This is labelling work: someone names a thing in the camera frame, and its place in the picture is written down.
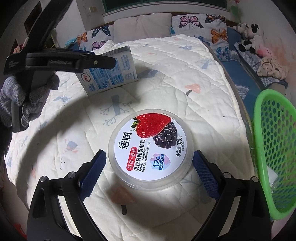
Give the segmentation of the left grey gloved hand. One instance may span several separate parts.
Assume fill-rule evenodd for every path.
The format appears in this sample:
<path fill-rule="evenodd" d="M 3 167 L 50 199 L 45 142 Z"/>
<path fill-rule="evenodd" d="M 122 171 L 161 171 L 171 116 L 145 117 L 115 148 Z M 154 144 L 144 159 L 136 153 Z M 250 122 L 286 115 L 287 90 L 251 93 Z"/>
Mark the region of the left grey gloved hand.
<path fill-rule="evenodd" d="M 37 119 L 47 101 L 50 91 L 57 90 L 60 80 L 53 73 L 45 85 L 33 90 L 29 95 L 29 101 L 25 102 L 26 94 L 17 83 L 16 77 L 8 77 L 1 89 L 1 122 L 7 127 L 12 126 L 11 102 L 16 102 L 17 106 L 22 108 L 21 124 L 24 128 L 30 121 Z"/>

